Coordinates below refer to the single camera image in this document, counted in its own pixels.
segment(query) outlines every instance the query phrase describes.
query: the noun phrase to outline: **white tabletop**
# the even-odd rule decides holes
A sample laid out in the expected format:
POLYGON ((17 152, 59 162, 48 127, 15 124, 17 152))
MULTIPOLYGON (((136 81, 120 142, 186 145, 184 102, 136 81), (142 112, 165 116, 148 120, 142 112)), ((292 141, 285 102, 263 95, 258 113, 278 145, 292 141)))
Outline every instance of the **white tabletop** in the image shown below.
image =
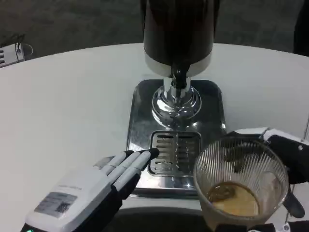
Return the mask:
MULTIPOLYGON (((133 90, 160 78, 142 44, 67 52, 0 69, 0 218, 19 231, 27 212, 69 169, 126 147, 133 90)), ((309 115, 309 60, 293 54, 216 44, 196 79, 223 92, 228 130, 270 126, 303 137, 309 115)), ((169 206, 130 199, 124 207, 169 206)), ((197 201, 180 201, 200 209, 197 201)), ((277 214, 284 221, 286 211, 277 214)))

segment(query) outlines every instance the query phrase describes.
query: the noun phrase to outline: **metal drip tray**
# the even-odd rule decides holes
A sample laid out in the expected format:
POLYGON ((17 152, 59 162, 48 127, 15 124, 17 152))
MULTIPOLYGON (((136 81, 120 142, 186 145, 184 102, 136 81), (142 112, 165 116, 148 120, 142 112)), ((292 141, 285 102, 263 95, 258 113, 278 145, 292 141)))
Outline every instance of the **metal drip tray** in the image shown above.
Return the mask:
POLYGON ((190 120, 179 124, 160 123, 152 108, 152 98, 162 80, 144 80, 133 95, 127 149, 157 147, 160 155, 142 172, 133 195, 139 197, 196 198, 194 162, 205 146, 225 133, 220 89, 215 83, 192 80, 202 106, 190 120))
POLYGON ((158 158, 149 165, 149 172, 157 176, 192 176, 195 159, 200 153, 200 136, 195 132, 156 131, 151 147, 160 150, 158 158))

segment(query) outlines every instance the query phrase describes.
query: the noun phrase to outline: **floor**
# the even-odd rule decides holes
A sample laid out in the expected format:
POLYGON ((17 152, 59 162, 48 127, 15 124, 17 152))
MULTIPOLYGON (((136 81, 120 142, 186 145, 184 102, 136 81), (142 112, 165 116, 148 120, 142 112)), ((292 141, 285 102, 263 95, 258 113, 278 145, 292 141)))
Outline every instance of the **floor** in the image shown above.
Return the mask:
MULTIPOLYGON (((217 43, 291 52, 303 0, 222 0, 217 43)), ((32 58, 142 42, 139 0, 0 0, 0 42, 25 33, 32 58)))

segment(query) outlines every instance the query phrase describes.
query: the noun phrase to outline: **white robotic hand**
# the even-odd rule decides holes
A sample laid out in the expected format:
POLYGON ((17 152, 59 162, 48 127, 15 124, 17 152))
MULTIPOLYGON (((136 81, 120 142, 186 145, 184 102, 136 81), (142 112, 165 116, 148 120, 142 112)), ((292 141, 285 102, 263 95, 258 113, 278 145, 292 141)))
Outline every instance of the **white robotic hand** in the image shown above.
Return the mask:
POLYGON ((159 150, 123 152, 64 176, 26 217, 21 232, 100 232, 159 150))

